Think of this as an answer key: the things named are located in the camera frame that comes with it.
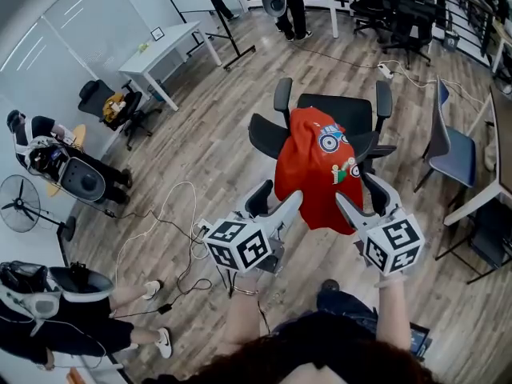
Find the person's left forearm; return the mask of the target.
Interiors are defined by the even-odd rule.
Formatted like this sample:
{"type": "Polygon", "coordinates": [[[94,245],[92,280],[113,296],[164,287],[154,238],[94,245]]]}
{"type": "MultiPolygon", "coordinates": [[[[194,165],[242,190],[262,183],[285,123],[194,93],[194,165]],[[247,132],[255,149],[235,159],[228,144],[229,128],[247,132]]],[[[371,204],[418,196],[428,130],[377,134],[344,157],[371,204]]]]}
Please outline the person's left forearm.
{"type": "Polygon", "coordinates": [[[260,338],[260,312],[258,306],[258,280],[255,270],[237,276],[234,281],[219,351],[234,352],[260,338]]]}

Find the yellow bag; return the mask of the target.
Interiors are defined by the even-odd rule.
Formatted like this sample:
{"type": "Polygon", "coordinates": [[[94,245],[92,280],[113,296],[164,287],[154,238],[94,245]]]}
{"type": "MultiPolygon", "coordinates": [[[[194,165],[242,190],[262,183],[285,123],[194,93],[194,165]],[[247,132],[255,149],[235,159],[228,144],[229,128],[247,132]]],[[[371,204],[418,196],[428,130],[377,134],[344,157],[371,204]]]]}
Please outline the yellow bag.
{"type": "Polygon", "coordinates": [[[106,122],[112,122],[118,114],[126,107],[125,96],[121,93],[114,93],[105,101],[102,113],[106,122]]]}

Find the small white table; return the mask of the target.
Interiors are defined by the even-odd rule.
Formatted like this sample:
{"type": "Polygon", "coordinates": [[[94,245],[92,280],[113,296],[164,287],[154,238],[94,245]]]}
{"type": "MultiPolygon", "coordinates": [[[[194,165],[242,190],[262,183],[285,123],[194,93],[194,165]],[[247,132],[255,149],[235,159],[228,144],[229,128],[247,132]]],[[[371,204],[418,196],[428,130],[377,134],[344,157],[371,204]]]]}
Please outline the small white table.
{"type": "Polygon", "coordinates": [[[120,373],[121,366],[119,364],[97,367],[55,366],[54,369],[65,371],[67,375],[71,367],[75,367],[78,370],[85,384],[129,384],[120,373]]]}

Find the person's dark jeans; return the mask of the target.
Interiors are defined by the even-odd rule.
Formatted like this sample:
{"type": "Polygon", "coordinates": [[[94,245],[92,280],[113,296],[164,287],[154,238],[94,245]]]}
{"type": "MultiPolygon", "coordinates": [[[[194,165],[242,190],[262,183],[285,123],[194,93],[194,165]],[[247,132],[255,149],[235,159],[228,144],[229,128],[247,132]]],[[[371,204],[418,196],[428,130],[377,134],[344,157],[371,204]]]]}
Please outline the person's dark jeans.
{"type": "Polygon", "coordinates": [[[315,310],[306,310],[299,316],[280,323],[272,330],[272,333],[278,334],[289,324],[301,322],[304,318],[320,314],[328,314],[331,318],[336,318],[345,324],[348,323],[349,332],[354,332],[357,337],[376,337],[377,311],[371,310],[352,294],[327,287],[321,287],[317,293],[315,310]]]}

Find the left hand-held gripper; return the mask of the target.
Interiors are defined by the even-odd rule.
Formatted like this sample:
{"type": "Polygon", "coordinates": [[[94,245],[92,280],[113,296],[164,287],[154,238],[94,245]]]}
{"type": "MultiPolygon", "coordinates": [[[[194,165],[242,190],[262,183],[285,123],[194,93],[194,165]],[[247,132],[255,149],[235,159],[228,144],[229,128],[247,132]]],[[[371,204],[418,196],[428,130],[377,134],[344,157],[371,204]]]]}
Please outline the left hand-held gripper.
{"type": "Polygon", "coordinates": [[[232,211],[215,223],[202,222],[202,243],[218,268],[241,274],[252,269],[280,271],[283,237],[299,212],[303,192],[296,190],[269,213],[273,188],[273,181],[265,180],[244,203],[246,212],[232,211]]]}

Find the red printed t-shirt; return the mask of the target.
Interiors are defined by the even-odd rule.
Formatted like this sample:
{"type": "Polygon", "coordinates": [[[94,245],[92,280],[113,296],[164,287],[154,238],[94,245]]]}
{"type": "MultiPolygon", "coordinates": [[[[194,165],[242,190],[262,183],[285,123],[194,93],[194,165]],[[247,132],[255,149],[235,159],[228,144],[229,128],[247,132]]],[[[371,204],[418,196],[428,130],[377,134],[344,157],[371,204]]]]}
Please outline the red printed t-shirt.
{"type": "Polygon", "coordinates": [[[363,208],[362,180],[354,148],[343,126],[311,106],[291,111],[290,135],[277,159],[277,198],[282,201],[297,190],[303,193],[299,211],[310,229],[354,233],[335,198],[341,192],[363,208]]]}

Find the mesh waste bin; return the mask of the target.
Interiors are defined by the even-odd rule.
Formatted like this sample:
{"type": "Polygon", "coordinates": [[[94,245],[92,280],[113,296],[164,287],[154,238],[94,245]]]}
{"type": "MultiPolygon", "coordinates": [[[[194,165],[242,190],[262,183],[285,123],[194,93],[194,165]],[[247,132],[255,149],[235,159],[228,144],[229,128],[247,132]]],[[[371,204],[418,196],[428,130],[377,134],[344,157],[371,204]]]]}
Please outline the mesh waste bin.
{"type": "MultiPolygon", "coordinates": [[[[165,94],[167,94],[166,88],[164,87],[162,81],[160,79],[156,79],[155,81],[158,84],[158,86],[160,87],[160,90],[162,92],[164,92],[165,94]]],[[[152,84],[148,85],[147,90],[158,102],[165,102],[166,101],[164,99],[164,97],[161,95],[161,93],[158,90],[156,90],[152,84]]]]}

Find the white rectangular table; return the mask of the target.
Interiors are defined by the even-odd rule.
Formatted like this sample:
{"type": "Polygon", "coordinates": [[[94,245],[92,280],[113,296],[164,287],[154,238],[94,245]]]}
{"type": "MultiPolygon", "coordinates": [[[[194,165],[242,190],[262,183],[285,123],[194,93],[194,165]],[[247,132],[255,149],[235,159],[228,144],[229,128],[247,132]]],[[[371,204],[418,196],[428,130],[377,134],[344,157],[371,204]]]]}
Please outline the white rectangular table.
{"type": "Polygon", "coordinates": [[[181,25],[167,27],[163,30],[165,36],[158,41],[149,43],[148,48],[143,51],[137,51],[118,69],[119,72],[125,75],[136,74],[141,75],[152,84],[156,90],[166,100],[165,103],[173,110],[178,111],[179,107],[174,103],[168,94],[160,90],[155,79],[151,76],[150,71],[172,50],[175,50],[187,37],[191,37],[194,32],[198,32],[204,44],[206,45],[210,56],[217,66],[222,66],[222,61],[214,49],[212,43],[206,36],[206,33],[200,22],[186,22],[181,25]]]}

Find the black floor fan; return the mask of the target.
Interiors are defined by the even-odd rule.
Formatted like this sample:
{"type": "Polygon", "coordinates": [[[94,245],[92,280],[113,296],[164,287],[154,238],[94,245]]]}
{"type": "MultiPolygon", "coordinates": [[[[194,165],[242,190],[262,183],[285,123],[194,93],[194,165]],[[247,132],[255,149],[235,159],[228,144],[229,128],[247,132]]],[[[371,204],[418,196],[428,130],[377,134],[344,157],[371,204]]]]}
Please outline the black floor fan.
{"type": "Polygon", "coordinates": [[[41,201],[34,184],[22,175],[13,174],[0,184],[0,219],[14,232],[27,233],[39,220],[56,225],[61,236],[71,241],[76,219],[69,216],[65,222],[57,222],[50,213],[41,208],[41,201]]]}

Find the dark blue flat device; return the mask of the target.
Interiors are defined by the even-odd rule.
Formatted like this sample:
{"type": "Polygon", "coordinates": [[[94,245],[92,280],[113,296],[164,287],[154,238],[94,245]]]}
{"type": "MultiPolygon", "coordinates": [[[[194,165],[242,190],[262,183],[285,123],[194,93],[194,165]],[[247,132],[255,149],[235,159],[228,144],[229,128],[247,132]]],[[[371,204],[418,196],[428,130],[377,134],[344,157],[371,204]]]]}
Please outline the dark blue flat device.
{"type": "Polygon", "coordinates": [[[429,337],[430,330],[414,323],[410,324],[410,328],[410,352],[417,360],[423,362],[425,360],[425,354],[432,343],[432,339],[429,337]]]}

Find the black folding chair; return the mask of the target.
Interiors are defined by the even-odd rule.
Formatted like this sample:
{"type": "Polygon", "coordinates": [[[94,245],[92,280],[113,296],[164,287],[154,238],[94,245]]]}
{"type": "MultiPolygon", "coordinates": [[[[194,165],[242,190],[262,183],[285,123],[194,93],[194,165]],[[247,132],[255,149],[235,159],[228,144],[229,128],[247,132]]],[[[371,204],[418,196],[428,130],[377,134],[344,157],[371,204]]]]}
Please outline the black folding chair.
{"type": "Polygon", "coordinates": [[[467,281],[467,285],[476,283],[512,263],[512,209],[493,198],[477,208],[469,218],[471,224],[469,233],[434,258],[435,261],[439,261],[451,254],[472,270],[476,277],[467,281]],[[456,250],[462,245],[467,245],[483,260],[489,267],[488,271],[481,273],[458,254],[456,250]]]}

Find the wooden table with white legs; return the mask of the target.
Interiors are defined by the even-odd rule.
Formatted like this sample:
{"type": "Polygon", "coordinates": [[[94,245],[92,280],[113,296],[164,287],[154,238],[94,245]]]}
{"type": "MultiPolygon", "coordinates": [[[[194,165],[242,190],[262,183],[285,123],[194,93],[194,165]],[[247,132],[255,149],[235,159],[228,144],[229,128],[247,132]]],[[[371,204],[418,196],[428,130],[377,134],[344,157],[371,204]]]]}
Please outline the wooden table with white legs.
{"type": "Polygon", "coordinates": [[[512,49],[512,36],[508,34],[506,27],[497,18],[493,20],[493,27],[499,36],[498,49],[491,68],[492,75],[496,75],[498,65],[502,60],[504,47],[508,46],[512,49]]]}

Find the person's right forearm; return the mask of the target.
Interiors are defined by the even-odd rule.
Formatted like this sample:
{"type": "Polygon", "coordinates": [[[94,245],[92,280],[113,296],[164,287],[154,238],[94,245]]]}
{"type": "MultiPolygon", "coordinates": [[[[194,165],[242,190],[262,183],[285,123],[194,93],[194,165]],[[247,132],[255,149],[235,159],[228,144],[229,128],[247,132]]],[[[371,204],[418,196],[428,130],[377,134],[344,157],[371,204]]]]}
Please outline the person's right forearm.
{"type": "Polygon", "coordinates": [[[401,350],[410,350],[411,328],[403,274],[380,276],[376,338],[401,350]]]}

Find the blue seat chair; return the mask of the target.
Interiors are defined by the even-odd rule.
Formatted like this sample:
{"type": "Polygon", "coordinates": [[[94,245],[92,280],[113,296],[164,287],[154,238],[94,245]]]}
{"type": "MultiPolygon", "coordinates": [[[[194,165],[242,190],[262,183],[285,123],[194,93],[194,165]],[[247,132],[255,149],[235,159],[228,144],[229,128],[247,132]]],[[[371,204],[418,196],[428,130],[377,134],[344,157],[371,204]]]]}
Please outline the blue seat chair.
{"type": "Polygon", "coordinates": [[[452,207],[459,204],[466,191],[475,185],[476,144],[471,137],[446,124],[442,108],[450,92],[440,77],[436,77],[434,88],[430,140],[422,154],[428,169],[419,179],[414,193],[426,184],[434,172],[443,174],[459,184],[458,192],[448,204],[448,207],[452,207]]]}

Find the black office chair with bag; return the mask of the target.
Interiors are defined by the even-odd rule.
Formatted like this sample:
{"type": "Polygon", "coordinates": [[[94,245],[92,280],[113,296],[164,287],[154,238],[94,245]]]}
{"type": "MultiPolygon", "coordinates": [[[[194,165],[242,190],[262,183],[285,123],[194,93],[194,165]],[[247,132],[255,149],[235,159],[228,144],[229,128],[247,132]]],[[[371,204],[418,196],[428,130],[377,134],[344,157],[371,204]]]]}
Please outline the black office chair with bag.
{"type": "Polygon", "coordinates": [[[110,130],[121,130],[127,137],[126,148],[128,151],[132,151],[132,142],[137,132],[143,131],[147,137],[153,135],[153,132],[146,127],[146,123],[150,116],[162,112],[160,108],[151,109],[147,112],[140,109],[142,92],[134,90],[130,84],[131,80],[122,86],[124,92],[115,92],[101,79],[88,81],[80,90],[80,102],[78,104],[78,109],[81,112],[97,117],[100,123],[110,130]],[[121,93],[125,96],[126,107],[118,114],[115,120],[106,122],[103,117],[102,108],[108,97],[114,93],[121,93]]]}

